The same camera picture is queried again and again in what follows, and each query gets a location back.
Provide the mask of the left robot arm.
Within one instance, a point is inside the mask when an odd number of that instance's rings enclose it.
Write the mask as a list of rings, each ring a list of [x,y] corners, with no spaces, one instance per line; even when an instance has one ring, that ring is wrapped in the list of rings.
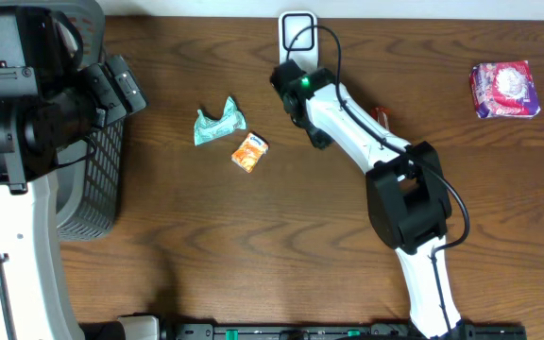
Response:
[[[81,324],[61,265],[60,149],[143,110],[125,60],[86,60],[95,1],[0,1],[0,339],[155,339],[156,318]]]

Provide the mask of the small orange tissue pack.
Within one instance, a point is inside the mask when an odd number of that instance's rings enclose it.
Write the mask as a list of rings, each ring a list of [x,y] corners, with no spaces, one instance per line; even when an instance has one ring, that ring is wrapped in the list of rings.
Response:
[[[249,132],[240,146],[232,153],[231,160],[244,171],[251,173],[269,146],[260,136]]]

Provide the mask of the red purple snack pack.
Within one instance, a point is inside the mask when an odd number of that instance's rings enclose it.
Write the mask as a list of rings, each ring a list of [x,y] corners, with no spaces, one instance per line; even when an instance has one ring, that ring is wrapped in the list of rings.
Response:
[[[531,119],[541,112],[527,60],[484,62],[469,75],[473,105],[480,119]]]

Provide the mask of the mint green packet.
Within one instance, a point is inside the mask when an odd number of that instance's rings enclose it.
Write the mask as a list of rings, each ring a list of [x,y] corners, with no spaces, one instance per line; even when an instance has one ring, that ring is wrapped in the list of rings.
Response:
[[[230,135],[237,129],[246,130],[247,120],[234,99],[229,96],[223,114],[219,119],[209,118],[203,109],[197,111],[194,125],[194,143],[195,145],[203,145]]]

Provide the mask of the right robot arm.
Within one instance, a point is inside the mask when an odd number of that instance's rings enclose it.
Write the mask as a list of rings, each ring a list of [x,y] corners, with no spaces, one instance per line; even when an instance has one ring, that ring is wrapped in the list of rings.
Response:
[[[447,221],[458,197],[428,143],[412,145],[374,120],[329,69],[311,73],[290,59],[270,83],[293,123],[313,146],[337,143],[365,174],[370,223],[398,258],[410,299],[410,320],[426,338],[455,333],[461,316],[446,267]]]

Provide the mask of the orange red bar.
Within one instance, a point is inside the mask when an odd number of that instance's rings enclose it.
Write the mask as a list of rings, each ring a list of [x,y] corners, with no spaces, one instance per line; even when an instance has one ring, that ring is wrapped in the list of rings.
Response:
[[[388,110],[385,107],[375,107],[371,110],[371,116],[384,129],[389,130]]]

